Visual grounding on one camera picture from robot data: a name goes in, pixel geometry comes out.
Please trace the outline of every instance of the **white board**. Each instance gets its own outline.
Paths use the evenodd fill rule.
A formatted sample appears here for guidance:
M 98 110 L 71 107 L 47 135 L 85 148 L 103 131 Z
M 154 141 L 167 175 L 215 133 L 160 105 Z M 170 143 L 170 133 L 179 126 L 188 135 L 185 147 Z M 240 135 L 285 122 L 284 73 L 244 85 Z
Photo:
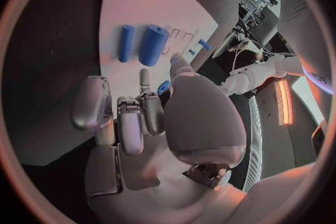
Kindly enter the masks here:
M 130 60 L 118 60 L 122 25 L 135 27 Z M 154 67 L 146 67 L 138 60 L 144 30 L 154 24 L 165 28 L 170 37 Z M 116 100 L 121 96 L 139 95 L 139 71 L 147 68 L 154 91 L 169 80 L 170 57 L 182 53 L 191 62 L 201 50 L 200 39 L 207 41 L 218 27 L 214 19 L 196 0 L 103 0 L 99 28 L 101 74 L 108 78 L 116 112 Z

